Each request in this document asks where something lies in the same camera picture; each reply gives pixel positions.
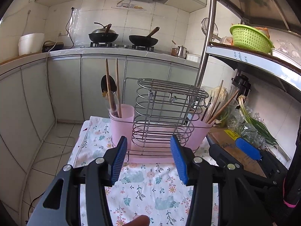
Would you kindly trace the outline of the left hand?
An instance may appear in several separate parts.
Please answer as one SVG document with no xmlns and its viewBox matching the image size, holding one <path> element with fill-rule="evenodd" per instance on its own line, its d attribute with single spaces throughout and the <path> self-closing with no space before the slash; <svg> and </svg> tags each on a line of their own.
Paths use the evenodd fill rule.
<svg viewBox="0 0 301 226">
<path fill-rule="evenodd" d="M 140 215 L 133 219 L 131 222 L 124 224 L 123 226 L 149 226 L 150 219 L 146 215 Z"/>
</svg>

